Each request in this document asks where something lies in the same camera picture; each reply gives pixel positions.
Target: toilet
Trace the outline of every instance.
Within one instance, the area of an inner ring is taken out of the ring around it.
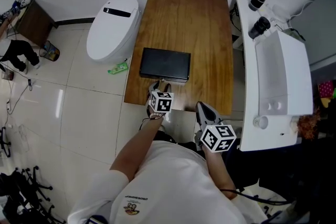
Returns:
[[[97,14],[86,43],[94,61],[120,63],[132,56],[140,25],[137,0],[109,0]]]

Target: wall baseboard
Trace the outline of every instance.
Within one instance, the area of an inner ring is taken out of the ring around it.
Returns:
[[[74,25],[74,24],[88,24],[93,23],[93,18],[82,18],[82,19],[73,19],[73,20],[59,20],[55,22],[58,26],[60,25]]]

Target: tiled floor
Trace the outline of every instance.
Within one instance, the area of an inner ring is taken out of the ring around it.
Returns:
[[[109,169],[116,154],[137,132],[146,117],[145,107],[123,102],[127,72],[110,75],[108,63],[96,63],[86,53],[90,24],[66,25],[50,33],[49,40],[61,51],[56,62],[42,59],[40,69],[30,68],[33,90],[17,103],[7,129],[12,157],[0,159],[1,172],[15,167],[40,167],[40,180],[54,189],[45,191],[57,215],[67,218],[90,176]],[[233,113],[243,119],[244,69],[240,51],[234,51]],[[12,106],[27,86],[15,76],[11,82]],[[0,80],[0,116],[6,121],[8,81]],[[178,142],[193,139],[195,113],[173,111],[166,129]]]

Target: green package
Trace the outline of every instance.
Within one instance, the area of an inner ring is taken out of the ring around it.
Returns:
[[[117,64],[115,67],[113,67],[111,70],[108,70],[107,72],[114,75],[114,74],[120,73],[122,71],[125,71],[127,69],[128,69],[127,63],[122,62],[122,63]]]

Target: white floor tile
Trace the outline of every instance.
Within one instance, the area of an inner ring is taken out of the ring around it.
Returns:
[[[65,148],[61,148],[61,161],[65,193],[70,208],[74,206],[75,202],[86,190],[92,175],[106,172],[111,166],[86,158]]]
[[[61,146],[112,163],[122,96],[67,87],[62,115]]]
[[[33,90],[29,87],[17,102],[11,124],[20,126],[23,124],[34,133],[46,138],[54,144],[60,144],[60,127],[62,105],[65,94],[65,86],[32,80]],[[24,88],[28,85],[24,78],[16,78],[12,89],[11,109]]]
[[[49,209],[50,205],[53,204],[55,206],[55,208],[52,209],[51,213],[52,216],[59,219],[59,220],[67,220],[69,214],[70,214],[70,206],[67,203],[66,200],[66,195],[64,191],[55,191],[55,189],[53,189],[52,191],[47,190],[44,191],[45,194],[48,195],[48,197],[50,198],[50,202],[45,201],[44,199],[42,199],[42,205],[46,208]]]
[[[0,124],[1,126],[5,125],[7,118],[6,102],[10,96],[10,88],[8,80],[0,79]]]
[[[128,64],[128,70],[127,70],[127,75],[126,75],[126,79],[125,79],[125,85],[124,85],[124,91],[122,96],[125,96],[125,92],[126,92],[126,84],[127,84],[127,80],[128,80],[128,75],[130,73],[130,68],[131,68],[131,63],[132,63],[132,57],[130,59],[128,59],[127,61]]]
[[[84,24],[84,29],[90,29],[91,26],[92,26],[92,23]]]
[[[118,128],[117,154],[138,132],[142,120],[147,117],[144,105],[122,103]]]
[[[51,32],[48,40],[60,50],[59,58],[52,62],[40,57],[40,68],[29,64],[27,76],[66,85],[81,33],[82,30]]]
[[[42,185],[54,188],[55,192],[64,192],[64,184],[61,175],[61,152],[57,146],[48,140],[40,137],[30,130],[26,130],[29,151],[27,152],[28,167],[33,173],[33,167],[38,166],[37,176]]]
[[[7,127],[6,129],[8,141],[12,143],[10,146],[10,158],[7,158],[4,153],[1,154],[1,161],[3,163],[1,173],[6,175],[10,175],[16,167],[23,169],[29,166],[29,159],[27,157],[29,151],[27,137],[26,135],[21,136],[18,130],[19,129],[16,126],[14,128]]]
[[[142,120],[147,118],[146,107],[144,105],[122,103],[117,150],[120,150],[138,132]],[[167,134],[172,136],[179,143],[190,142],[193,139],[195,113],[173,110],[163,121]]]
[[[123,95],[127,72],[109,74],[110,63],[95,62],[87,54],[89,30],[84,30],[71,66],[68,86]]]

